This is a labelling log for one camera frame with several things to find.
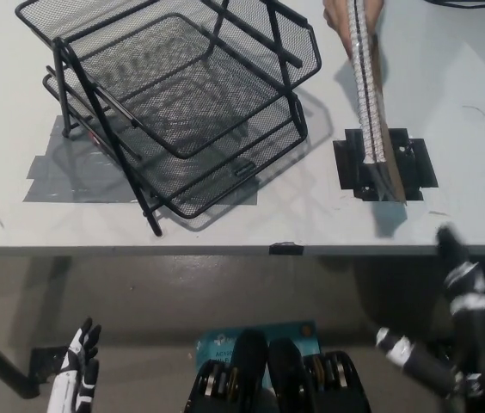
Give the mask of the person's bare hand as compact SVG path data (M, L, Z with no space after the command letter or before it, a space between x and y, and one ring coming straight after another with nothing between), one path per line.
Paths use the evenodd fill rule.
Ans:
M384 8L384 0L365 0L365 18L369 40L376 37L377 23ZM352 59L352 42L346 0L323 0L323 17L339 36L349 59Z

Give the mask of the robot left hand black white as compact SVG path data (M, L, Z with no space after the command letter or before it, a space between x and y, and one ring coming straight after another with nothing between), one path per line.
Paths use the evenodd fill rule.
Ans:
M101 326L88 317L73 336L56 375L47 413L90 413L100 362L96 359Z

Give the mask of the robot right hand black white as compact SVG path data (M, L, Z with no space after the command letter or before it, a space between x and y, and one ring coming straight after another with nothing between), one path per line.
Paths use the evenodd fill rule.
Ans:
M438 229L437 251L446 271L443 293L457 360L449 365L386 327L378 329L376 346L393 365L438 396L458 395L474 408L485 409L485 275L449 226Z

